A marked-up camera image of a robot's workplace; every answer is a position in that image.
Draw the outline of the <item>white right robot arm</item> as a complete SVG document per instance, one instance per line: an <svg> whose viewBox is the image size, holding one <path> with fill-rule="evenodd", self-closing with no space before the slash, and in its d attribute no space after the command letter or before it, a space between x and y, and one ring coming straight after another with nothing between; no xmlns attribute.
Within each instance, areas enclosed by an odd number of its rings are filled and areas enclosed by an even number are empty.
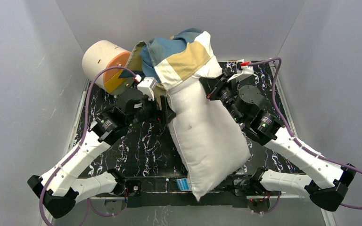
<svg viewBox="0 0 362 226"><path fill-rule="evenodd" d="M236 193L280 191L308 197L327 211L338 209L355 177L351 165L328 163L320 153L308 153L299 147L278 118L265 110L267 100L257 87L238 88L235 80L228 79L226 74L199 81L208 100L220 101L236 123L244 124L242 130L249 139L282 155L302 171L302 174L288 174L258 168L249 179L234 186Z"/></svg>

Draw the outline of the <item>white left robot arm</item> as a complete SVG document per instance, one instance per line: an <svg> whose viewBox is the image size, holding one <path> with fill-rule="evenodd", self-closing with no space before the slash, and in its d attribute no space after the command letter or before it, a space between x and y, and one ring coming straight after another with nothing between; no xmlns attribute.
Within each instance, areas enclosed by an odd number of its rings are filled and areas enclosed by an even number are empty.
<svg viewBox="0 0 362 226"><path fill-rule="evenodd" d="M126 89L120 100L85 123L83 136L63 159L41 176L31 176L27 183L40 200L42 212L55 219L69 213L80 201L103 193L124 199L141 194L141 181L128 178L117 169L81 179L85 168L99 155L124 137L130 127L152 121L167 125L176 114L164 96L155 98L156 79L146 77L135 89Z"/></svg>

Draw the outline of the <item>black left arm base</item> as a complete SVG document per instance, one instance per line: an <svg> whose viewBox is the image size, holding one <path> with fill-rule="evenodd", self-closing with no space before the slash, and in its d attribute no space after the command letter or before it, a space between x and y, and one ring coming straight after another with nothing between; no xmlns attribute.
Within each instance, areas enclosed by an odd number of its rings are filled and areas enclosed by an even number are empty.
<svg viewBox="0 0 362 226"><path fill-rule="evenodd" d="M141 180L128 178L123 184L116 185L114 191L98 194L95 198L105 200L107 212L115 213L127 207L129 198L140 197L141 189Z"/></svg>

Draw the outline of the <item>blue beige white pillowcase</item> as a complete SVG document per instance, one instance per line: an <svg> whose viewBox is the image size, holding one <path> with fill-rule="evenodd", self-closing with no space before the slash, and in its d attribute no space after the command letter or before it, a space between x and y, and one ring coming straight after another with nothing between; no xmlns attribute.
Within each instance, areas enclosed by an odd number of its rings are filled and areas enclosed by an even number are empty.
<svg viewBox="0 0 362 226"><path fill-rule="evenodd" d="M155 37L138 43L126 67L157 80L169 91L188 78L215 78L222 73L211 47L209 32L189 28L170 38Z"/></svg>

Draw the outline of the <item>white pillow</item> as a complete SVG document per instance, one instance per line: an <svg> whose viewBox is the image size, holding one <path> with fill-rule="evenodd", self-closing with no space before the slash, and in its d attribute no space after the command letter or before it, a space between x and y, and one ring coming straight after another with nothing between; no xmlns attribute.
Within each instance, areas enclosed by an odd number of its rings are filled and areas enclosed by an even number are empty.
<svg viewBox="0 0 362 226"><path fill-rule="evenodd" d="M222 73L217 58L181 84L167 91L176 117L169 131L188 172L197 201L218 186L250 158L250 150L239 125L220 101L210 101L199 78L216 78Z"/></svg>

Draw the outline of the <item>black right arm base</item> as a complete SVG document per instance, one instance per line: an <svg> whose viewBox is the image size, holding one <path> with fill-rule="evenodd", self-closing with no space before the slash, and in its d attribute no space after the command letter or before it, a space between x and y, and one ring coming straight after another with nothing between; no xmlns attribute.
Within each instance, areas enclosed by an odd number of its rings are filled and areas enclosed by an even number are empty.
<svg viewBox="0 0 362 226"><path fill-rule="evenodd" d="M269 191L260 183L258 176L235 179L232 185L227 185L224 191L231 192L235 196L260 196L261 198L248 198L248 208L252 214L265 215L276 209L280 202L282 192Z"/></svg>

